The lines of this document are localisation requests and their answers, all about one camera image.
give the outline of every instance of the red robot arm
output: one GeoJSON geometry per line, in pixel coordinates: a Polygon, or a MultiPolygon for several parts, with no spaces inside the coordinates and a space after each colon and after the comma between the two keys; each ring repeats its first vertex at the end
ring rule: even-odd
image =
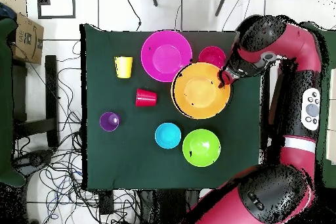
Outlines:
{"type": "Polygon", "coordinates": [[[322,66],[316,39],[274,16],[252,16],[240,29],[241,36],[219,75],[224,83],[262,72],[277,55],[295,63],[282,87],[285,112],[280,111],[280,135],[272,140],[276,150],[269,153],[278,156],[279,162],[254,166],[212,190],[182,224],[282,224],[314,199],[322,66]]]}

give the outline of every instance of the cup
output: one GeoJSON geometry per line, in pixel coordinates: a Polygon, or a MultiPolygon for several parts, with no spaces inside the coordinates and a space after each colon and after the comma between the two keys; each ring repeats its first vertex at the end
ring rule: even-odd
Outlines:
{"type": "Polygon", "coordinates": [[[115,71],[118,78],[130,78],[133,57],[114,57],[115,71]]]}
{"type": "Polygon", "coordinates": [[[157,96],[155,92],[150,92],[143,89],[136,89],[135,106],[155,106],[156,99],[157,96]]]}
{"type": "Polygon", "coordinates": [[[114,131],[120,123],[120,116],[113,112],[106,112],[101,115],[100,126],[105,131],[114,131]]]}

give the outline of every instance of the cardboard box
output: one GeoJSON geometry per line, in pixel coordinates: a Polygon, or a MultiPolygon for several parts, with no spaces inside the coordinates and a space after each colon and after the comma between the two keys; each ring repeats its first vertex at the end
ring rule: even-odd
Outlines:
{"type": "Polygon", "coordinates": [[[12,45],[13,58],[32,64],[41,64],[44,28],[18,13],[18,27],[15,33],[15,45],[12,45]]]}
{"type": "Polygon", "coordinates": [[[10,7],[14,12],[27,17],[27,0],[0,0],[0,3],[10,7]]]}

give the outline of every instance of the table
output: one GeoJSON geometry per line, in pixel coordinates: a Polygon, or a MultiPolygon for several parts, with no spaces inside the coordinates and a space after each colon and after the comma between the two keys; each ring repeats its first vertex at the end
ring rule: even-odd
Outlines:
{"type": "MultiPolygon", "coordinates": [[[[152,32],[103,32],[86,24],[80,26],[82,52],[83,121],[87,139],[83,146],[83,176],[87,189],[202,189],[215,188],[236,173],[258,163],[260,77],[238,81],[230,104],[206,120],[183,116],[173,105],[170,83],[152,79],[140,61],[142,44],[152,32]],[[132,56],[130,79],[116,77],[114,56],[132,56]],[[137,88],[155,91],[155,107],[135,106],[137,88]],[[103,131],[99,118],[117,112],[121,124],[112,133],[103,131]],[[171,150],[154,141],[156,127],[173,122],[182,131],[180,144],[171,150]],[[211,166],[197,168],[182,155],[182,141],[194,129],[206,128],[220,139],[219,159],[211,166]]],[[[181,32],[189,41],[193,60],[201,50],[218,46],[228,54],[236,32],[181,32]]]]}

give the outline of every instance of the chair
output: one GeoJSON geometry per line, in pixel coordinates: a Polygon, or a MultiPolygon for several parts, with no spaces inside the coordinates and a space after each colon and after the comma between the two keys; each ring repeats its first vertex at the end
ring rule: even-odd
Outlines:
{"type": "Polygon", "coordinates": [[[0,220],[8,224],[28,224],[26,193],[32,174],[51,160],[58,146],[56,56],[45,57],[46,119],[23,122],[25,107],[25,64],[12,60],[9,35],[17,28],[13,19],[0,17],[0,220]],[[14,159],[14,142],[22,137],[47,132],[51,149],[27,153],[14,159]]]}

